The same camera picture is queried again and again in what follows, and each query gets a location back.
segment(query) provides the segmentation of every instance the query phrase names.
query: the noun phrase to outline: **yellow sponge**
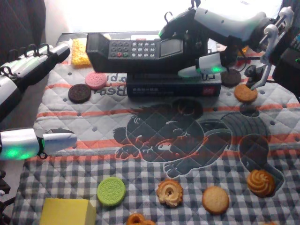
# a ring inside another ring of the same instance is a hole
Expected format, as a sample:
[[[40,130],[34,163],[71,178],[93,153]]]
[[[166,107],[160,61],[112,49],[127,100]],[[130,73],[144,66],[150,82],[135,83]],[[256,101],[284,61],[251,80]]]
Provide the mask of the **yellow sponge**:
[[[86,38],[79,38],[73,40],[72,47],[72,65],[74,67],[90,67],[90,60],[85,52]]]
[[[86,199],[46,198],[40,225],[95,225],[96,210]]]

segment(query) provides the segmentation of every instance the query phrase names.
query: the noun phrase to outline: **bear's face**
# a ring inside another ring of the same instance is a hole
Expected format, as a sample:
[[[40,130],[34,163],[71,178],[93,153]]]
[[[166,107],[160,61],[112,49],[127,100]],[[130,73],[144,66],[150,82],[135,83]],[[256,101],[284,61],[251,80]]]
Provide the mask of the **bear's face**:
[[[174,107],[142,110],[126,127],[126,137],[147,161],[172,161],[195,152],[204,131],[195,112]]]

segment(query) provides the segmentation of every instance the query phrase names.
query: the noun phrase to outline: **quilted mat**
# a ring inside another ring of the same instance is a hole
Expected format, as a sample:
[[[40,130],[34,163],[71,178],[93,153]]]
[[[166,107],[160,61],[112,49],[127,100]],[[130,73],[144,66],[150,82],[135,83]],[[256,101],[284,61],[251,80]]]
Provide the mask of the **quilted mat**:
[[[107,87],[73,104],[69,88],[91,71],[59,64],[50,73],[34,128],[69,129],[78,142],[44,161],[25,161],[12,224],[38,224],[47,197],[89,199],[97,225],[126,224],[134,212],[157,225],[300,224],[300,105],[292,93],[267,83],[251,105],[226,87],[214,98],[129,99],[126,75],[107,74]],[[248,189],[254,169],[273,176],[272,196]],[[127,189],[115,208],[97,199],[98,184],[110,176]],[[183,187],[183,203],[174,209],[156,196],[166,178]],[[213,185],[229,194],[223,215],[202,206]]]

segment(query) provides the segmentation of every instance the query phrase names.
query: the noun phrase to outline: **pink cookie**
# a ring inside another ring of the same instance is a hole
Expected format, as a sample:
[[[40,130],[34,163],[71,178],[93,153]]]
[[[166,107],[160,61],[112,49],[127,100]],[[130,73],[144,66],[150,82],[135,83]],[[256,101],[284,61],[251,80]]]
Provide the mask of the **pink cookie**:
[[[103,73],[90,73],[85,78],[85,83],[93,90],[99,90],[106,86],[107,77]]]

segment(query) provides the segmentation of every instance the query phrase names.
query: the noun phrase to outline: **gingham pattern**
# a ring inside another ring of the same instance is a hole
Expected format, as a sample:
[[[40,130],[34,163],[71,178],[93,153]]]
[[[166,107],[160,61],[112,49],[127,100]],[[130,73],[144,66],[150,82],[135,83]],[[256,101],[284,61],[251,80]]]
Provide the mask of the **gingham pattern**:
[[[50,73],[34,127],[70,129],[78,136],[78,143],[58,152],[58,157],[25,162],[12,224],[38,224],[46,197],[89,199],[97,210],[97,225],[126,224],[127,217],[134,212],[142,213],[158,225],[261,225],[270,221],[278,225],[300,224],[300,106],[292,93],[268,83],[258,89],[258,98],[253,103],[260,109],[259,118],[271,134],[268,163],[285,179],[274,197],[258,198],[249,191],[246,183],[249,171],[232,146],[213,164],[176,178],[184,190],[183,204],[170,209],[158,202],[155,192],[159,182],[167,178],[164,164],[140,158],[115,158],[120,146],[113,145],[113,131],[126,127],[132,115],[113,112],[167,104],[174,99],[132,101],[125,92],[124,96],[117,95],[118,87],[114,87],[114,94],[105,88],[104,95],[100,91],[93,92],[88,102],[72,104],[67,99],[68,88],[64,86],[83,83],[90,71],[90,68],[74,70],[69,65],[57,65]],[[204,108],[199,121],[220,120],[231,110],[236,110],[235,107],[241,104],[233,92],[234,88],[222,87],[219,98],[195,99]],[[94,112],[103,115],[84,116],[84,113]],[[98,146],[95,140],[104,141],[105,146]],[[124,201],[114,209],[102,207],[96,194],[98,184],[109,176],[119,177],[127,188]],[[221,216],[210,215],[202,206],[203,191],[211,185],[220,186],[229,194],[229,209]]]

